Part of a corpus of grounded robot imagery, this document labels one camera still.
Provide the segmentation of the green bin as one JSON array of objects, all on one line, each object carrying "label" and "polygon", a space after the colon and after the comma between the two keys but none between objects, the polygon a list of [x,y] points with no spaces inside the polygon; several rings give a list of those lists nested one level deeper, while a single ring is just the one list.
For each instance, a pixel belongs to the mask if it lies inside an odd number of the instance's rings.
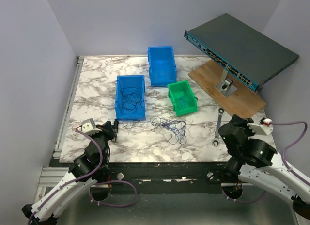
[{"label": "green bin", "polygon": [[168,97],[177,116],[195,113],[198,110],[197,99],[187,80],[167,85]]}]

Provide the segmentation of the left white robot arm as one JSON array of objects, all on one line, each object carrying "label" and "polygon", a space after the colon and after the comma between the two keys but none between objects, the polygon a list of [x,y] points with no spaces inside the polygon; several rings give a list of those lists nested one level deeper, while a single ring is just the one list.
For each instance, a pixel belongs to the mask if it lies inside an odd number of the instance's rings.
[{"label": "left white robot arm", "polygon": [[75,197],[92,185],[109,180],[109,141],[117,136],[118,120],[96,124],[88,119],[76,127],[75,132],[90,140],[84,153],[74,159],[59,183],[42,199],[26,204],[22,212],[29,225],[55,225],[64,209]]}]

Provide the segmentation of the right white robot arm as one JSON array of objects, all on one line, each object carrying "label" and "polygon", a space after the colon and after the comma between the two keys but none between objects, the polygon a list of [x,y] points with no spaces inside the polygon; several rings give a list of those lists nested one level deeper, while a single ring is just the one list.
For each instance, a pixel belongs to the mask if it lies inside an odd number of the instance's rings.
[{"label": "right white robot arm", "polygon": [[254,123],[251,118],[233,115],[229,123],[219,127],[231,158],[224,165],[223,177],[228,182],[251,183],[290,204],[295,213],[310,218],[310,179],[279,153],[254,135],[268,136],[276,125],[269,118]]}]

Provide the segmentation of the black socket tool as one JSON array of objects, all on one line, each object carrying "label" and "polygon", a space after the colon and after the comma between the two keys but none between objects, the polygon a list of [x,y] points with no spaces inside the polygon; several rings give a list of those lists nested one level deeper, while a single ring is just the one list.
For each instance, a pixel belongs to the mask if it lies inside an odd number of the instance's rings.
[{"label": "black socket tool", "polygon": [[119,129],[119,121],[117,119],[114,119],[114,123],[112,125],[113,132],[114,132],[114,138],[113,142],[117,142],[117,135],[118,135],[118,129]]}]

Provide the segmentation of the ratchet wrench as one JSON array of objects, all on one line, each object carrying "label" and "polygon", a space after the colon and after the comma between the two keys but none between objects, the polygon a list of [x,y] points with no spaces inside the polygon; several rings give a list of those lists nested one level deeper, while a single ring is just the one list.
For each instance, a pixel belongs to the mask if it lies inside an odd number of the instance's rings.
[{"label": "ratchet wrench", "polygon": [[222,108],[218,109],[218,119],[217,119],[217,126],[216,126],[216,131],[215,131],[215,136],[212,140],[212,145],[217,147],[219,145],[219,133],[218,129],[221,126],[221,119],[224,114],[224,110]]}]

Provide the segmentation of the wooden board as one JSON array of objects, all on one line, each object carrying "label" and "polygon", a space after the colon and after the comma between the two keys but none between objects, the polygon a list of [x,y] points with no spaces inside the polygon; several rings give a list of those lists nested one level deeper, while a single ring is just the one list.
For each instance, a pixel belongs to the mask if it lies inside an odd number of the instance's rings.
[{"label": "wooden board", "polygon": [[[240,80],[213,60],[192,70],[188,75],[230,116],[236,114],[241,118],[250,118],[266,105],[257,93],[248,89]],[[224,84],[223,75],[232,81],[230,88],[236,88],[236,91],[229,93],[228,96],[219,90]]]}]

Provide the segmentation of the near blue bin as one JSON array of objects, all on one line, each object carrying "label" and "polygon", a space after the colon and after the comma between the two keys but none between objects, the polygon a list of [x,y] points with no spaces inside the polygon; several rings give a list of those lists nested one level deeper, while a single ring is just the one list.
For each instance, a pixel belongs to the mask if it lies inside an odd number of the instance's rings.
[{"label": "near blue bin", "polygon": [[144,75],[117,77],[115,112],[116,118],[122,121],[146,119]]}]

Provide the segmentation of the blue bin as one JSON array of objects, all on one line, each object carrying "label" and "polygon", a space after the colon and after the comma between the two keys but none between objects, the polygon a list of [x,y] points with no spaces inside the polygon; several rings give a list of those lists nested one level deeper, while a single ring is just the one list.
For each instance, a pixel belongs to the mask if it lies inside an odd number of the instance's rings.
[{"label": "blue bin", "polygon": [[177,68],[172,46],[148,47],[149,77],[152,87],[166,87],[177,82]]},{"label": "blue bin", "polygon": [[144,75],[117,77],[115,112],[116,118],[122,121],[146,119]]}]

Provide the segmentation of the far blue bin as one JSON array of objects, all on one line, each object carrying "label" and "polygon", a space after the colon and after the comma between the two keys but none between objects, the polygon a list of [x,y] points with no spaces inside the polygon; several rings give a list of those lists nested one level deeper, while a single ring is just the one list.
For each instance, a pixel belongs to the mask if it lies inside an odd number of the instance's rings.
[{"label": "far blue bin", "polygon": [[149,77],[152,87],[166,87],[177,82],[177,68],[172,46],[148,47]]}]

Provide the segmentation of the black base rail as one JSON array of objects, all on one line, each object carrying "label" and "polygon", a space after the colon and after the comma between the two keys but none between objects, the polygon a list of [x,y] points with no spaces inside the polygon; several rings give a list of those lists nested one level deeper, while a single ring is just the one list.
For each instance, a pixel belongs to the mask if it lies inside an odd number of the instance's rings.
[{"label": "black base rail", "polygon": [[112,162],[97,170],[93,177],[101,184],[110,181],[116,194],[130,193],[131,186],[142,194],[218,194],[222,188],[232,191],[241,185],[236,177],[225,172],[226,165],[226,162]]}]

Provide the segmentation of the metal stand bracket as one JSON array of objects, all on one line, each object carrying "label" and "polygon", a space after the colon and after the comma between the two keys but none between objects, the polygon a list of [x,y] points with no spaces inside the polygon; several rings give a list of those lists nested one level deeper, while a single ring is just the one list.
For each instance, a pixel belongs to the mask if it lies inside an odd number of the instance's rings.
[{"label": "metal stand bracket", "polygon": [[229,97],[237,91],[237,88],[233,85],[233,81],[229,79],[228,76],[229,72],[223,69],[220,82],[216,85],[216,89],[225,97]]}]

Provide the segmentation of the aluminium frame rail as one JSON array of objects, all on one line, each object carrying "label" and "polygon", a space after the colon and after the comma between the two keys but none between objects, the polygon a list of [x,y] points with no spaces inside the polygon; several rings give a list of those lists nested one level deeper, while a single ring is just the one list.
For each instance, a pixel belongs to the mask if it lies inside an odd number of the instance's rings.
[{"label": "aluminium frame rail", "polygon": [[68,165],[72,163],[77,156],[83,154],[84,152],[82,142],[85,141],[85,138],[82,136],[80,136],[79,144],[72,143],[71,146],[69,146],[69,141],[72,140],[69,138],[69,136],[75,138],[79,136],[79,134],[75,132],[75,127],[80,124],[80,121],[73,121],[73,118],[71,118],[71,112],[75,102],[75,96],[78,88],[80,74],[83,68],[83,63],[84,57],[78,57],[73,83],[69,91],[60,130],[58,132],[53,155],[50,160],[52,166],[47,167],[51,168],[53,172],[55,172],[56,168],[67,168]]}]

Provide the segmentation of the network switch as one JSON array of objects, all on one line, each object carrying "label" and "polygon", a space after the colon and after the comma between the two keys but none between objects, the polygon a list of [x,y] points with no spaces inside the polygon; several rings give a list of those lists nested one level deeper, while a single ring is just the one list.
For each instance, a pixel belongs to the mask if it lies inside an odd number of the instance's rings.
[{"label": "network switch", "polygon": [[228,13],[185,31],[184,37],[256,93],[299,58]]}]

